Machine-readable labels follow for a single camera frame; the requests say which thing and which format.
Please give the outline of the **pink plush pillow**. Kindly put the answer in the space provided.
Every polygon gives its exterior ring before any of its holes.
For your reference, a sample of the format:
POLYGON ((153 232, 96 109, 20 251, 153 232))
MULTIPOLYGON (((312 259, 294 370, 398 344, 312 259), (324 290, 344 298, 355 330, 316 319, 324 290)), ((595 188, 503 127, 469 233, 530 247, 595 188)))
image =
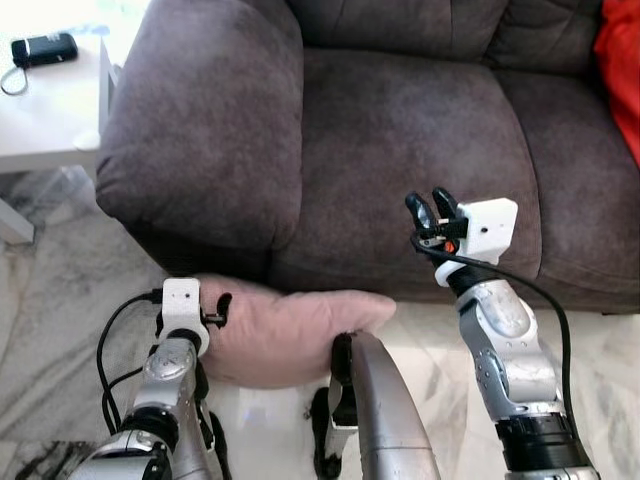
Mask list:
POLYGON ((284 294, 230 276, 197 279, 202 307, 215 308, 221 296, 232 296, 227 324, 209 330, 201 364, 212 379, 237 387, 280 389, 324 378, 337 335, 371 332, 396 312, 396 301, 384 294, 284 294))

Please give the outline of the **grey-brown fabric sofa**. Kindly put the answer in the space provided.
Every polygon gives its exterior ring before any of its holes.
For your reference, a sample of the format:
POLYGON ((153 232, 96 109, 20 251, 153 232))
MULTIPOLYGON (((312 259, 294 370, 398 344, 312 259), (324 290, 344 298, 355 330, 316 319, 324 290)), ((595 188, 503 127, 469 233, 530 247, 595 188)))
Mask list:
POLYGON ((96 200, 174 276, 453 301, 404 197, 511 198, 504 270, 640 307, 639 170, 593 47, 605 0, 151 0, 96 200))

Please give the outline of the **red cushion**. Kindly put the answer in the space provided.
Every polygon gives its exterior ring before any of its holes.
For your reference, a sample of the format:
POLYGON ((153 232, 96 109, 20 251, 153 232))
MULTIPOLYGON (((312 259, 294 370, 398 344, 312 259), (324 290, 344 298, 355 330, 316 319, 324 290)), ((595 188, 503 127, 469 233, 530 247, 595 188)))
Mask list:
POLYGON ((593 47, 612 118, 640 164, 640 0, 603 0, 593 47))

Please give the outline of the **white side table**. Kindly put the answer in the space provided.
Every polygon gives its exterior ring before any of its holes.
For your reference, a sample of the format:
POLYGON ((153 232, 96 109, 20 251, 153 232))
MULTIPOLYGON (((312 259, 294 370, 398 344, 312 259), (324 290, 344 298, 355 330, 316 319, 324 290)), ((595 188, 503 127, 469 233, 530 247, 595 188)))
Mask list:
POLYGON ((79 166, 96 178, 100 134, 152 0, 0 0, 0 174, 79 166), (14 68, 10 42, 67 32, 73 61, 14 68))

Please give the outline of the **black rectangular device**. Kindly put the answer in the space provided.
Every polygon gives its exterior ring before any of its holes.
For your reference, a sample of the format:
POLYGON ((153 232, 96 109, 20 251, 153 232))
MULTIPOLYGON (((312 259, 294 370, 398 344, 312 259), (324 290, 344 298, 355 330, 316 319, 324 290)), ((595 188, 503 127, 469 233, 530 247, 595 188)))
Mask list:
POLYGON ((10 50, 15 67, 23 70, 73 61, 79 56, 76 38, 67 32, 19 38, 10 42, 10 50))

